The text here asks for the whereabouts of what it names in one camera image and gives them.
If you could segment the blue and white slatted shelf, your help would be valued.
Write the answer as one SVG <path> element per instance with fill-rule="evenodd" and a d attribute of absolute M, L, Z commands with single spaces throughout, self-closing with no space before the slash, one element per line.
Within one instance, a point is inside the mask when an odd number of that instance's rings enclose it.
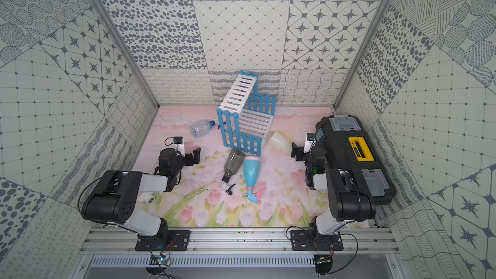
<path fill-rule="evenodd" d="M 217 108 L 223 145 L 260 156 L 275 115 L 276 96 L 258 91 L 258 75 L 241 71 Z"/>

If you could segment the blue pink watering bottle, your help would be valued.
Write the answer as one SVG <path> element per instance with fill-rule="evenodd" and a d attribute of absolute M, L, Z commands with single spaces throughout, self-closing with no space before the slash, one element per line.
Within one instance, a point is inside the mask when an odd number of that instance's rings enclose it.
<path fill-rule="evenodd" d="M 244 178 L 247 192 L 245 197 L 247 200 L 260 204 L 260 196 L 264 190 L 254 192 L 254 187 L 258 181 L 262 160 L 259 156 L 246 156 L 244 160 Z"/>

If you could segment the clear blue spray bottle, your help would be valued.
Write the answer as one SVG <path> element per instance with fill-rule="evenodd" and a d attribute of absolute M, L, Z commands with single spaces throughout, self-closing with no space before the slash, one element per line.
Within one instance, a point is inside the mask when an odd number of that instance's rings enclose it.
<path fill-rule="evenodd" d="M 202 138 L 209 134 L 216 126 L 216 120 L 198 120 L 190 126 L 190 133 L 193 138 Z"/>

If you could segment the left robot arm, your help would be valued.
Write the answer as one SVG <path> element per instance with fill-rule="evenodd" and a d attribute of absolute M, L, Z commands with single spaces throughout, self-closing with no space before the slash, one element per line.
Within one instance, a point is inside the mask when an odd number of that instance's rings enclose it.
<path fill-rule="evenodd" d="M 184 154 L 174 148 L 160 152 L 152 174 L 108 170 L 94 180 L 95 187 L 79 206 L 91 222 L 121 227 L 137 234 L 136 251 L 186 251 L 190 231 L 170 231 L 164 218 L 136 207 L 140 198 L 151 201 L 155 194 L 171 192 L 180 183 L 182 169 L 200 163 L 201 148 Z"/>

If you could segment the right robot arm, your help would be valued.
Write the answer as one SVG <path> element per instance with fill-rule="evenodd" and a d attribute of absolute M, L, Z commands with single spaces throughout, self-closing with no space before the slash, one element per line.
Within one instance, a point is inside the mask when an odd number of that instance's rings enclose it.
<path fill-rule="evenodd" d="M 305 164 L 305 184 L 328 194 L 328 210 L 314 217 L 307 229 L 295 229 L 290 241 L 294 251 L 341 251 L 340 230 L 350 223 L 363 222 L 375 215 L 375 202 L 367 183 L 352 170 L 334 169 L 324 147 L 292 144 L 291 157 Z"/>

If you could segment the white pink watering bottle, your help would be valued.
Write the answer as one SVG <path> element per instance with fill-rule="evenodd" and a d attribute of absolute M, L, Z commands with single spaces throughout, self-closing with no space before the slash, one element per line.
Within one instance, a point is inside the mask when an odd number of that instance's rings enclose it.
<path fill-rule="evenodd" d="M 267 144 L 276 151 L 280 151 L 284 154 L 290 154 L 292 151 L 291 142 L 281 133 L 272 132 L 270 139 L 268 139 Z"/>

